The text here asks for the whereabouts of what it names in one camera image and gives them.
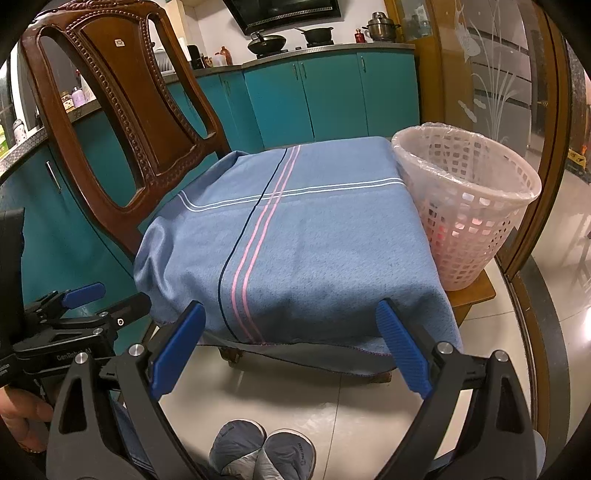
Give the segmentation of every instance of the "cooking pot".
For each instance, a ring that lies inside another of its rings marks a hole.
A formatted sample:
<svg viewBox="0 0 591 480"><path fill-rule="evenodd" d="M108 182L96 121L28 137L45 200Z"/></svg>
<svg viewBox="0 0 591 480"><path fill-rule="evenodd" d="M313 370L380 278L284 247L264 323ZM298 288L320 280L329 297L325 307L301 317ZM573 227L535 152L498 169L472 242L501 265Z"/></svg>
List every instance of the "cooking pot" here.
<svg viewBox="0 0 591 480"><path fill-rule="evenodd" d="M332 40L333 27L312 28L310 30L302 30L298 28L306 37L308 43L327 43Z"/></svg>
<svg viewBox="0 0 591 480"><path fill-rule="evenodd" d="M364 29L369 30L369 36L373 41L396 41L396 29L399 27L400 25L395 24L384 12L374 12Z"/></svg>
<svg viewBox="0 0 591 480"><path fill-rule="evenodd" d="M281 35L261 35L259 32L252 34L253 40L248 44L248 50L255 55L267 55L279 53L285 46L287 39Z"/></svg>

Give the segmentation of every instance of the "jar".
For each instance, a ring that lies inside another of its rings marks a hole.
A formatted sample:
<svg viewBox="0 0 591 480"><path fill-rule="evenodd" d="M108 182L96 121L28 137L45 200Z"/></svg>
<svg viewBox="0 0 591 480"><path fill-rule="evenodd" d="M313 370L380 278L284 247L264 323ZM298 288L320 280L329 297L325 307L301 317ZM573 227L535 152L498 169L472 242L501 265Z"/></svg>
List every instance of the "jar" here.
<svg viewBox="0 0 591 480"><path fill-rule="evenodd" d="M365 35L360 28L355 30L355 43L367 43L367 40L365 40Z"/></svg>
<svg viewBox="0 0 591 480"><path fill-rule="evenodd" d="M72 101L74 102L74 106L76 108L86 103L84 92L82 92L82 90L80 90L78 87L74 87L74 90L72 90Z"/></svg>
<svg viewBox="0 0 591 480"><path fill-rule="evenodd" d="M27 130L25 124L20 118L17 118L12 124L12 130L14 131L14 141L17 145L20 145L27 139Z"/></svg>
<svg viewBox="0 0 591 480"><path fill-rule="evenodd" d="M61 93L61 102L64 104L64 108L66 109L66 112L70 113L75 107L74 107L74 100L72 99L72 95L70 95L68 92L62 92Z"/></svg>

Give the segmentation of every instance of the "white wall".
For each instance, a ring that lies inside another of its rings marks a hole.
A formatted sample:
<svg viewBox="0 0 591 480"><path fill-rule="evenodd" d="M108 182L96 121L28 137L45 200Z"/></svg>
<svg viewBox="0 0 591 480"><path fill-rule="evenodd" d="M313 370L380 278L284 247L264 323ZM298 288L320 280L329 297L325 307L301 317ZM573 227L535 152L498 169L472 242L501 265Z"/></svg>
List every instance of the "white wall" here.
<svg viewBox="0 0 591 480"><path fill-rule="evenodd" d="M335 43L355 43L355 29L367 25L373 12L386 11L384 0L339 0L339 5L343 15L340 19L330 22L305 22L296 26L304 30L334 27ZM256 59L256 55L248 50L250 38L242 34L242 30L222 0L204 0L195 7L195 12L207 56L213 56L223 45L230 50L234 64ZM275 29L269 33L283 35L287 39L284 47L287 50L295 50L296 47L306 48L306 39L301 32L294 30L293 26Z"/></svg>

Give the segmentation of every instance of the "white mesh basket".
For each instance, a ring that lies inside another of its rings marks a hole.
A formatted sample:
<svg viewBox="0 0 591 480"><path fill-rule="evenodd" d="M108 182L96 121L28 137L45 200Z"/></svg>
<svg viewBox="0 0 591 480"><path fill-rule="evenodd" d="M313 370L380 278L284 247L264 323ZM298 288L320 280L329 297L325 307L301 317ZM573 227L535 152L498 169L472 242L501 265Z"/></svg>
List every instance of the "white mesh basket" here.
<svg viewBox="0 0 591 480"><path fill-rule="evenodd" d="M443 288L467 287L540 194L540 177L504 145L448 125L407 128L392 147Z"/></svg>

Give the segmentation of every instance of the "gray slipper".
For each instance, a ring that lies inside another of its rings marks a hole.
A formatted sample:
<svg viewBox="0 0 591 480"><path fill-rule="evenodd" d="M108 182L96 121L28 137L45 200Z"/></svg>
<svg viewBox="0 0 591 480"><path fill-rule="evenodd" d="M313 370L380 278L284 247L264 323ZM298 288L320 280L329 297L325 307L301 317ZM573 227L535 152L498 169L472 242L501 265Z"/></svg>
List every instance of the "gray slipper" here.
<svg viewBox="0 0 591 480"><path fill-rule="evenodd" d="M312 442L294 430L271 433L256 460L254 480L310 480L316 465Z"/></svg>
<svg viewBox="0 0 591 480"><path fill-rule="evenodd" d="M213 441L209 463L221 475L252 480L256 459L266 438L265 429L255 421L229 421Z"/></svg>

